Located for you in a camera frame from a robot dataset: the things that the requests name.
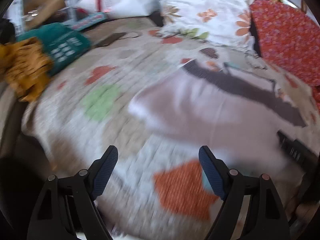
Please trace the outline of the mustard striped garment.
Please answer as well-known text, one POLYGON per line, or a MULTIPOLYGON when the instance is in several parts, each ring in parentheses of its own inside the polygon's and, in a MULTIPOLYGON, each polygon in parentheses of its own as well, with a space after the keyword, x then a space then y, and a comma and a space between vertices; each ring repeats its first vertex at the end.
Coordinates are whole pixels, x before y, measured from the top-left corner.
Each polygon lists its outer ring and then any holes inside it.
POLYGON ((36 37, 1 45, 1 80, 20 102, 36 101, 50 83, 53 60, 36 37))

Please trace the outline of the pale pink knit sweater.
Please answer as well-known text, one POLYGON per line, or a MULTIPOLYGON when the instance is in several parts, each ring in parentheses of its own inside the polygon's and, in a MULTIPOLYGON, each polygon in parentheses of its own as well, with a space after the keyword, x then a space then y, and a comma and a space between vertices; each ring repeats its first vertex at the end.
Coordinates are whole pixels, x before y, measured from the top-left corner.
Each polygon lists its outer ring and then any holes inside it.
POLYGON ((276 180, 302 172, 280 149, 278 131, 304 127, 297 107, 276 96, 273 80, 226 67, 213 71, 191 60, 136 94, 129 112, 153 131, 199 147, 226 164, 276 180))

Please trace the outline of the teal packaged box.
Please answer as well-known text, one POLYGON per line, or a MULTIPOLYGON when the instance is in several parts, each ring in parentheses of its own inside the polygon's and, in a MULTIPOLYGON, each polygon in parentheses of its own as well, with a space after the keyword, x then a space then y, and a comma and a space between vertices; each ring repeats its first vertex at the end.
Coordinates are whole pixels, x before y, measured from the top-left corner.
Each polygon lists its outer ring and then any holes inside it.
POLYGON ((30 30, 17 37, 23 41, 36 37, 43 45, 43 51, 50 56, 54 64, 48 72, 50 76, 64 70, 91 48, 90 40, 82 33, 61 23, 51 23, 30 30))

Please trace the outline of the white floral pillow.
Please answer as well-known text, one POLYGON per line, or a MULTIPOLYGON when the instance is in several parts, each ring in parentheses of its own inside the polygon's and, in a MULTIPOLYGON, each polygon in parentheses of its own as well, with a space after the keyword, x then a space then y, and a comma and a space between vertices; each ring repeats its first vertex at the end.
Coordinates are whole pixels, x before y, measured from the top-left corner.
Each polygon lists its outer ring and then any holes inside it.
POLYGON ((253 50, 249 6, 254 0, 160 0, 162 37, 184 35, 240 50, 253 50))

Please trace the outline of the orange floral bedsheet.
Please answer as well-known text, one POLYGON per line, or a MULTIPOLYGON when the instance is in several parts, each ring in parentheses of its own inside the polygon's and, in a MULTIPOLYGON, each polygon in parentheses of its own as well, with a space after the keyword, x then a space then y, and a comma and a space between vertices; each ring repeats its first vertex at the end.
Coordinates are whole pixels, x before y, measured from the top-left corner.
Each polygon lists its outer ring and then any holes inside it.
POLYGON ((280 2, 256 0, 250 10, 262 57, 309 85, 319 107, 319 26, 280 2))

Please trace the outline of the light blue game box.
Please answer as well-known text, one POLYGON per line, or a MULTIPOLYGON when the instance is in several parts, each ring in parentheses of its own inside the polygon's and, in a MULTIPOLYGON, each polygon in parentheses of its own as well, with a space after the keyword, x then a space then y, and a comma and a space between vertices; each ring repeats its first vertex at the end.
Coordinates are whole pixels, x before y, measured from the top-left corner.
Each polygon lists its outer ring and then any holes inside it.
POLYGON ((107 20, 107 15, 104 12, 99 12, 99 13, 91 14, 75 22, 68 20, 66 22, 63 22, 62 24, 73 30, 83 31, 87 28, 90 28, 106 20, 107 20))

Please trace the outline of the heart patterned quilt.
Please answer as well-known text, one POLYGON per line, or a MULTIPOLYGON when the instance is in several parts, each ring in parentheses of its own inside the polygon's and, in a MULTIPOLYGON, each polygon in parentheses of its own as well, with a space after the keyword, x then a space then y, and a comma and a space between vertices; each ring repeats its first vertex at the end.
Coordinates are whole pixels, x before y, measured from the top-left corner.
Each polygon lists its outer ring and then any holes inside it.
MULTIPOLYGON (((217 216, 222 202, 203 184, 201 146, 159 134, 128 110, 136 94, 191 60, 216 72, 229 66, 273 80, 276 96, 297 107, 306 122, 293 135, 282 132, 319 152, 319 112, 311 88, 298 77, 250 50, 157 37, 147 18, 109 22, 91 37, 124 32, 57 74, 22 121, 23 132, 39 141, 59 176, 89 167, 116 146, 118 162, 97 202, 119 231, 141 239, 203 239, 217 216)), ((302 176, 271 176, 283 202, 302 176)))

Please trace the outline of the dark flat phone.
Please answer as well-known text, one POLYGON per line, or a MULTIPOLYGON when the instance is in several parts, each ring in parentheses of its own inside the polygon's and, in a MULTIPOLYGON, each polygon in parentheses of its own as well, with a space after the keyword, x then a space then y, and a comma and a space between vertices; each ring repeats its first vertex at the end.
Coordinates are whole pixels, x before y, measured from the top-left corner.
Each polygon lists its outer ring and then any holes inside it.
POLYGON ((111 45, 112 43, 116 42, 117 40, 119 40, 120 38, 124 37, 126 35, 126 33, 114 33, 109 35, 108 37, 102 39, 101 41, 97 42, 94 45, 94 48, 99 48, 99 47, 107 47, 109 45, 111 45))

